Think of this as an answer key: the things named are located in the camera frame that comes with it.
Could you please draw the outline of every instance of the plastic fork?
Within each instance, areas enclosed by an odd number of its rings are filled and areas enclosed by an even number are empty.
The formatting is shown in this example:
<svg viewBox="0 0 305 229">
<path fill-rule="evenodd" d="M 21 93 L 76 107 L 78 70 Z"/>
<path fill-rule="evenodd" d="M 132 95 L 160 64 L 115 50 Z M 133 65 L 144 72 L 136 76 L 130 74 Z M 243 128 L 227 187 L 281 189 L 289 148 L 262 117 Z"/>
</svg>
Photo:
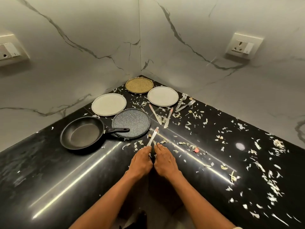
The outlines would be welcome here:
<svg viewBox="0 0 305 229">
<path fill-rule="evenodd" d="M 188 94 L 182 93 L 182 99 L 181 99 L 181 101 L 178 103 L 178 105 L 177 105 L 177 107 L 176 107 L 176 110 L 177 110 L 178 108 L 180 108 L 181 104 L 183 103 L 183 101 L 186 100 L 187 97 L 188 97 Z"/>
<path fill-rule="evenodd" d="M 181 108 L 178 108 L 175 112 L 179 112 L 181 111 L 182 109 L 186 108 L 187 106 L 191 106 L 193 105 L 194 103 L 196 102 L 196 100 L 191 100 L 187 105 L 181 107 Z"/>
</svg>

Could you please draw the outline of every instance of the hand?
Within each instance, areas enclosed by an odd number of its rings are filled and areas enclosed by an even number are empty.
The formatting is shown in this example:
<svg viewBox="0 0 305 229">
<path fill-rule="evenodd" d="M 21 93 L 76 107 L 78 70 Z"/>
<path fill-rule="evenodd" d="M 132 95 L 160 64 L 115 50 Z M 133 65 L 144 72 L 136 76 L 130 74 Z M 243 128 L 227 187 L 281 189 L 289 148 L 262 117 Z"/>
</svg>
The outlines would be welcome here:
<svg viewBox="0 0 305 229">
<path fill-rule="evenodd" d="M 173 157 L 168 148 L 164 147 L 160 143 L 155 145 L 155 152 L 157 154 L 154 166 L 160 176 L 170 180 L 177 174 L 181 174 L 178 169 L 176 159 Z"/>
<path fill-rule="evenodd" d="M 150 172 L 153 167 L 153 163 L 149 157 L 151 150 L 151 146 L 145 146 L 134 155 L 127 171 L 128 175 L 141 179 Z"/>
</svg>

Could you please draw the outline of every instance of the black pan handle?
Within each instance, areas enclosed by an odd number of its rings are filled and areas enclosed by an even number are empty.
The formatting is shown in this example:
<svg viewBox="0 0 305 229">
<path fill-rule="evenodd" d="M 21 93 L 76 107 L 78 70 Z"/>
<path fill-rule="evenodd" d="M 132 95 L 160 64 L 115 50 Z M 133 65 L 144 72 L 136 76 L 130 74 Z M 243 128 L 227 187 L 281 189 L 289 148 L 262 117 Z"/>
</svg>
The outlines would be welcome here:
<svg viewBox="0 0 305 229">
<path fill-rule="evenodd" d="M 114 132 L 129 132 L 129 128 L 108 128 L 105 133 L 114 133 Z"/>
</svg>

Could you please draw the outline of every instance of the switch plate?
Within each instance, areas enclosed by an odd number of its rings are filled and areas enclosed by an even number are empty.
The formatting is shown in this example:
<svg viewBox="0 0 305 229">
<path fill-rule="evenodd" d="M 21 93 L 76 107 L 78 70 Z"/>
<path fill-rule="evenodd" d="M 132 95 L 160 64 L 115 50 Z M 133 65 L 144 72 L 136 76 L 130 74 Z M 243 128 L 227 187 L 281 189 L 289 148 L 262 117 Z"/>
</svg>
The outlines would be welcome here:
<svg viewBox="0 0 305 229">
<path fill-rule="evenodd" d="M 0 36 L 0 66 L 29 59 L 21 43 L 13 34 Z"/>
<path fill-rule="evenodd" d="M 245 59 L 252 59 L 263 40 L 263 38 L 255 36 L 234 33 L 226 53 Z"/>
</svg>

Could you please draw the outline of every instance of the person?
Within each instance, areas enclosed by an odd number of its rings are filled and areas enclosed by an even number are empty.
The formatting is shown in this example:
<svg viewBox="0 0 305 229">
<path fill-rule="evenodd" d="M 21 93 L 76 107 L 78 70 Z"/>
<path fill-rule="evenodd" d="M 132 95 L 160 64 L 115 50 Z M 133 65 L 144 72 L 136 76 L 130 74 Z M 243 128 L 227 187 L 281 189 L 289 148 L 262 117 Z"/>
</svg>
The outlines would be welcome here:
<svg viewBox="0 0 305 229">
<path fill-rule="evenodd" d="M 153 164 L 149 154 L 151 146 L 139 150 L 123 177 L 106 192 L 89 210 L 81 215 L 70 229 L 108 229 L 115 221 L 120 208 L 132 186 L 147 175 L 154 166 L 160 176 L 174 187 L 189 212 L 197 229 L 233 229 L 235 227 L 193 188 L 179 171 L 176 159 L 163 145 L 154 146 L 156 159 Z"/>
</svg>

